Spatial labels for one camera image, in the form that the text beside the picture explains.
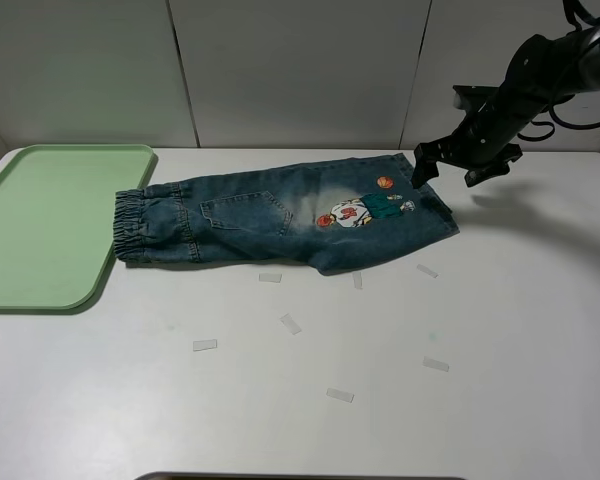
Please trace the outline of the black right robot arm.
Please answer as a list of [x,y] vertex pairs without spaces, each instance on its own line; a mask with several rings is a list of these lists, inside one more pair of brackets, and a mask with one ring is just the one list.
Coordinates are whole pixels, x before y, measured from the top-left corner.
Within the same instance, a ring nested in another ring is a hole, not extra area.
[[550,115],[553,127],[600,128],[600,122],[566,122],[555,112],[557,105],[578,94],[600,91],[600,19],[592,20],[588,29],[556,40],[532,36],[516,51],[498,87],[455,85],[453,89],[455,107],[465,117],[450,135],[416,147],[411,176],[416,189],[439,176],[440,163],[464,169],[469,187],[508,174],[510,165],[522,156],[513,139],[549,138],[521,134],[543,113]]

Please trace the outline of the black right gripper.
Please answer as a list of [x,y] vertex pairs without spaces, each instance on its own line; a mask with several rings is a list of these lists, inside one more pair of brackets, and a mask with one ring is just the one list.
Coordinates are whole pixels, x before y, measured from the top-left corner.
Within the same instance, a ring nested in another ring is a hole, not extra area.
[[508,175],[510,163],[523,153],[511,140],[522,125],[515,117],[523,99],[523,89],[502,84],[500,87],[454,85],[454,106],[465,112],[459,126],[442,141],[420,143],[414,150],[415,167],[411,185],[420,189],[439,176],[437,164],[484,165],[469,170],[468,188],[487,180]]

